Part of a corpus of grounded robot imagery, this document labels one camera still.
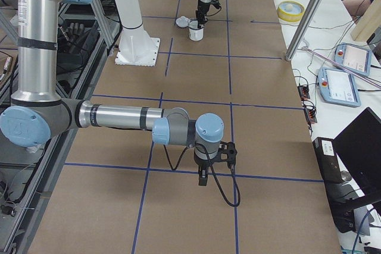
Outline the white mug lid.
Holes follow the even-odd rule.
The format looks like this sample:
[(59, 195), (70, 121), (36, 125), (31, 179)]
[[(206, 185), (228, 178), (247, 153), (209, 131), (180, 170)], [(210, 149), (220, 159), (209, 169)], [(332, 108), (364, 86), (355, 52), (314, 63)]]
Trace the white mug lid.
[(190, 22), (190, 19), (185, 16), (181, 16), (177, 18), (175, 21), (176, 26), (180, 28), (187, 28), (189, 26), (189, 22)]

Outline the white blue ceramic mug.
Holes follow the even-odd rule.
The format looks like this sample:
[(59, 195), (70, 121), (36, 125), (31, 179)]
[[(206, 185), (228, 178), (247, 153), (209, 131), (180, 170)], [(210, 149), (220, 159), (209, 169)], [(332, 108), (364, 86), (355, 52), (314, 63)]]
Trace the white blue ceramic mug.
[(188, 24), (189, 39), (198, 42), (204, 37), (204, 27), (199, 27), (197, 19), (191, 19)]

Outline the blue tape strip lengthwise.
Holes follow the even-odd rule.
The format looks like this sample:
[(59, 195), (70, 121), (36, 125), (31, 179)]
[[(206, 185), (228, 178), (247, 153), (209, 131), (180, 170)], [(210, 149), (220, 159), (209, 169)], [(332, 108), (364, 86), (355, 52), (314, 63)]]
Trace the blue tape strip lengthwise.
[[(227, 36), (227, 58), (228, 58), (228, 75), (229, 75), (229, 96), (230, 96), (230, 134), (231, 141), (234, 143), (234, 126), (233, 126), (233, 104), (232, 104), (232, 74), (231, 74), (231, 63), (230, 63), (230, 32), (229, 32), (229, 0), (226, 0), (226, 36)], [(233, 208), (234, 223), (235, 223), (235, 253), (239, 253), (239, 229), (238, 229), (238, 207)]]

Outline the brown paper table cover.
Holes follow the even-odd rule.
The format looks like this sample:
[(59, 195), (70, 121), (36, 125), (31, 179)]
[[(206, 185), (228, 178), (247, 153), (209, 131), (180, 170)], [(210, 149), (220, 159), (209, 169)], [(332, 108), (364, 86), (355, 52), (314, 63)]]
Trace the brown paper table cover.
[[(153, 67), (109, 58), (92, 96), (106, 105), (212, 112), (231, 141), (226, 0), (193, 42), (175, 25), (197, 0), (139, 0), (161, 40)], [(236, 174), (321, 180), (273, 0), (229, 0)], [(89, 127), (66, 162), (197, 171), (191, 150), (151, 134)], [(238, 178), (239, 253), (339, 253), (323, 183)], [(212, 178), (64, 165), (30, 253), (235, 253), (233, 207)]]

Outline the near orange black connector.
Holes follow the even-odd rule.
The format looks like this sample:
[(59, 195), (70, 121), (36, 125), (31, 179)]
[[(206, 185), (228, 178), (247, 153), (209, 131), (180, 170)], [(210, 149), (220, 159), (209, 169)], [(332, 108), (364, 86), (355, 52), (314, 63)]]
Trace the near orange black connector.
[(302, 101), (302, 106), (304, 109), (305, 118), (308, 124), (315, 124), (317, 123), (316, 113), (317, 109), (316, 106), (309, 100)]

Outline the orange black connector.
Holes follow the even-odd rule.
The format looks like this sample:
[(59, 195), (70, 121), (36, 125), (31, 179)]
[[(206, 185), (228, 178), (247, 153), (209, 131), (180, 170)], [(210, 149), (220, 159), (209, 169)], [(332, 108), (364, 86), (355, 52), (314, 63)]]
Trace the orange black connector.
[(315, 124), (317, 123), (316, 113), (317, 109), (316, 106), (309, 100), (302, 101), (302, 106), (304, 109), (305, 118), (308, 124)]
[(309, 87), (308, 85), (299, 85), (298, 93), (302, 101), (310, 99)]

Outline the black desktop box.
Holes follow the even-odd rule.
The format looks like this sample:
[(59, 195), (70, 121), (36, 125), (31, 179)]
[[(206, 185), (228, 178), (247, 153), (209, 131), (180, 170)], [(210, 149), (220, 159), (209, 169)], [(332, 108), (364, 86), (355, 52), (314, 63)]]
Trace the black desktop box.
[(339, 168), (337, 153), (333, 147), (333, 140), (325, 137), (317, 137), (313, 141), (320, 174), (324, 182), (343, 183)]

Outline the far orange black connector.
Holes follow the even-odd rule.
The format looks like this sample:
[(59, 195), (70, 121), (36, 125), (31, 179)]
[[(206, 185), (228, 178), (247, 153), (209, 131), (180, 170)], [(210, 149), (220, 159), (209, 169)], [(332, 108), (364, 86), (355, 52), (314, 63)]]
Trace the far orange black connector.
[(302, 101), (310, 99), (309, 87), (308, 85), (299, 85), (298, 93)]

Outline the blue tape strip crosswise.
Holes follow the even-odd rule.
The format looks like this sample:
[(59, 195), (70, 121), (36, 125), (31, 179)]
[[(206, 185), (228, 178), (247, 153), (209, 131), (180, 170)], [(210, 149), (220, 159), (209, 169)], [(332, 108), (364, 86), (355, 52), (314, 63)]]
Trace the blue tape strip crosswise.
[[(179, 173), (179, 174), (197, 174), (197, 171), (186, 171), (186, 170), (167, 170), (162, 168), (148, 168), (148, 167), (128, 167), (121, 165), (104, 165), (104, 164), (86, 164), (86, 163), (76, 163), (76, 162), (66, 162), (64, 165), (76, 166), (76, 167), (94, 167), (94, 168), (107, 168), (107, 169), (121, 169), (121, 170), (133, 170), (133, 171), (153, 171), (157, 173)], [(261, 175), (247, 175), (247, 174), (236, 174), (238, 178), (252, 178), (252, 179), (262, 179), (262, 180), (277, 180), (277, 181), (298, 181), (298, 182), (309, 182), (309, 183), (323, 183), (323, 180), (318, 179), (306, 179), (306, 178), (287, 178), (287, 177), (271, 177), (271, 176), (261, 176)]]

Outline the near teach pendant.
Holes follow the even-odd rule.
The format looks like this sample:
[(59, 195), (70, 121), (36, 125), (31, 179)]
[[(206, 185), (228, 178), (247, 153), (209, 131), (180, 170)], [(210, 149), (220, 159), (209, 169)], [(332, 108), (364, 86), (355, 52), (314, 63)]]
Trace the near teach pendant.
[(361, 106), (353, 75), (339, 69), (322, 67), (317, 80), (320, 94), (325, 102), (350, 107)]

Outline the teach pendant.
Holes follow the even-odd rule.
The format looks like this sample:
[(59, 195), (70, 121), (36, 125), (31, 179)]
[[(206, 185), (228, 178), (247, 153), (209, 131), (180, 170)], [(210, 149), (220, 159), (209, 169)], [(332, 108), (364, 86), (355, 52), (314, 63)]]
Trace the teach pendant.
[(371, 50), (351, 43), (342, 43), (335, 50), (335, 62), (353, 72), (368, 77), (371, 67)]
[(320, 94), (325, 102), (350, 107), (361, 106), (353, 75), (339, 69), (322, 67), (317, 80)]

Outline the black computer monitor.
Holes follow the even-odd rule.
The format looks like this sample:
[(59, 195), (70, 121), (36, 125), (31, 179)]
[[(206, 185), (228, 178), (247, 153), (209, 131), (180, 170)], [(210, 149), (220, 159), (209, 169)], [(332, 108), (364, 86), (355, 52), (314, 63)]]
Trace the black computer monitor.
[(371, 108), (334, 138), (333, 147), (365, 194), (380, 190), (380, 118)]

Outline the far teach pendant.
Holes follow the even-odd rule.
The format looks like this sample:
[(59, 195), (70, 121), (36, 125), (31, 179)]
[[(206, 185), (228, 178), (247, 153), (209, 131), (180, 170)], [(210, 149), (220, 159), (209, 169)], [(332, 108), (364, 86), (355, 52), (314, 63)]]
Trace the far teach pendant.
[(351, 43), (342, 43), (335, 50), (335, 62), (353, 72), (368, 77), (371, 67), (371, 50)]

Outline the wooden beam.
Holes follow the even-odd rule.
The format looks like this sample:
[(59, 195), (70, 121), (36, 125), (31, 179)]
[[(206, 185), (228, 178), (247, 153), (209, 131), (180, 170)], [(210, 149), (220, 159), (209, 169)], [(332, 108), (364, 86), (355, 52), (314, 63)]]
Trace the wooden beam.
[(351, 37), (356, 41), (366, 41), (380, 26), (380, 0), (344, 0), (350, 16), (357, 19)]

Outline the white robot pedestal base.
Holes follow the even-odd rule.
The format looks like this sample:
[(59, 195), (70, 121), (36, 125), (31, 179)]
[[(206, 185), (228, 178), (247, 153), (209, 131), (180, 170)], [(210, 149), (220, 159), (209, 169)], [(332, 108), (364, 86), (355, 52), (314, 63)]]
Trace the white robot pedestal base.
[(145, 31), (138, 0), (115, 0), (122, 26), (118, 65), (153, 67), (156, 64), (160, 39), (150, 37)]

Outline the aluminium frame post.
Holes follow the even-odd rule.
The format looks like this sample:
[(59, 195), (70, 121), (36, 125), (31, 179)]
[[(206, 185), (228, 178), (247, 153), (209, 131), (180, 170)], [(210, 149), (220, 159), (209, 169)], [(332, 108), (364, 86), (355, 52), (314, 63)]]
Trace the aluminium frame post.
[(310, 0), (307, 8), (305, 9), (305, 13), (301, 18), (300, 24), (290, 42), (288, 50), (285, 54), (285, 60), (292, 61), (293, 56), (296, 53), (296, 50), (299, 47), (299, 44), (304, 38), (304, 35), (309, 28), (309, 25), (314, 17), (314, 14), (317, 11), (318, 6), (320, 5), (322, 0)]

